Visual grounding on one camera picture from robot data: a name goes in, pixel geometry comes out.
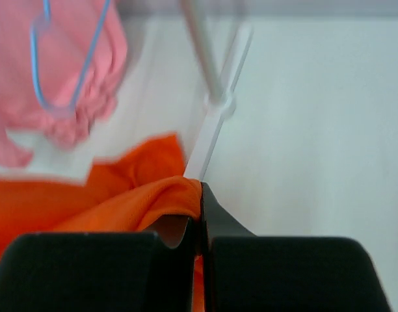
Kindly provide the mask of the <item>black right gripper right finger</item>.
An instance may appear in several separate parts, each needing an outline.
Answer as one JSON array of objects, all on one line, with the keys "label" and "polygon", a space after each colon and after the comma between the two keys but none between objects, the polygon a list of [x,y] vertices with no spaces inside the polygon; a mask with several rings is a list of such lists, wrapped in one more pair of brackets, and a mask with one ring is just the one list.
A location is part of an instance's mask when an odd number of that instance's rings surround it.
[{"label": "black right gripper right finger", "polygon": [[346,237],[258,236],[201,199],[206,311],[389,311],[365,248]]}]

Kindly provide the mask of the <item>pink t shirt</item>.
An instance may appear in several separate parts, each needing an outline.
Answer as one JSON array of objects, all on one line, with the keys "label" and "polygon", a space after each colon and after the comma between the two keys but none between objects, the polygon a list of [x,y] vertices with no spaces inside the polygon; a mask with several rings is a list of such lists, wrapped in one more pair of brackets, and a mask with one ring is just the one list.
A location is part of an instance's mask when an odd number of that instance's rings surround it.
[{"label": "pink t shirt", "polygon": [[33,158],[11,131],[85,141],[115,109],[127,47],[116,1],[0,1],[0,166]]}]

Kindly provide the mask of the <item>orange t shirt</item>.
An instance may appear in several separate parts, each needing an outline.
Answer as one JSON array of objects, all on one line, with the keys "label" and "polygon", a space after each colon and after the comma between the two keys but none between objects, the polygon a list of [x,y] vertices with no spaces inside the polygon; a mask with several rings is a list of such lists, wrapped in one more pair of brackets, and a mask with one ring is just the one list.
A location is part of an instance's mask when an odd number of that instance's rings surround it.
[{"label": "orange t shirt", "polygon": [[[200,217],[201,182],[183,176],[176,135],[145,141],[120,160],[96,163],[84,185],[0,179],[0,260],[28,233],[138,232],[166,215]],[[203,311],[202,258],[193,267],[192,310]]]}]

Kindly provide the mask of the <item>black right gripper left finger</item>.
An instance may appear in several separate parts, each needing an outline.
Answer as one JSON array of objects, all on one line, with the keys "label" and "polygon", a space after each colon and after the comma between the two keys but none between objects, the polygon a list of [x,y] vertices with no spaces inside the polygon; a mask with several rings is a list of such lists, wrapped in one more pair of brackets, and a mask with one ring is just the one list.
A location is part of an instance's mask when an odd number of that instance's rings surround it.
[{"label": "black right gripper left finger", "polygon": [[141,232],[19,236],[0,260],[0,311],[190,311],[195,229],[166,215]]}]

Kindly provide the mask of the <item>light blue wire hanger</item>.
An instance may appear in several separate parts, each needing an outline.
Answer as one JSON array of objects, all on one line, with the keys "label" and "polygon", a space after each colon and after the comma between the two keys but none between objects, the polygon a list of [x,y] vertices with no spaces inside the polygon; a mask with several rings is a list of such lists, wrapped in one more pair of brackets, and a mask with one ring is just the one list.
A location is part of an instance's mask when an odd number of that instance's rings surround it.
[{"label": "light blue wire hanger", "polygon": [[[78,52],[73,49],[63,32],[52,26],[51,2],[42,2],[43,12],[30,26],[31,75],[36,99],[52,116],[65,118],[75,112],[110,3],[105,1],[102,6],[82,69],[77,70]],[[44,70],[40,66],[39,37],[46,31],[50,34],[46,36],[45,43],[53,43],[56,39],[60,43],[42,52],[49,66]]]}]

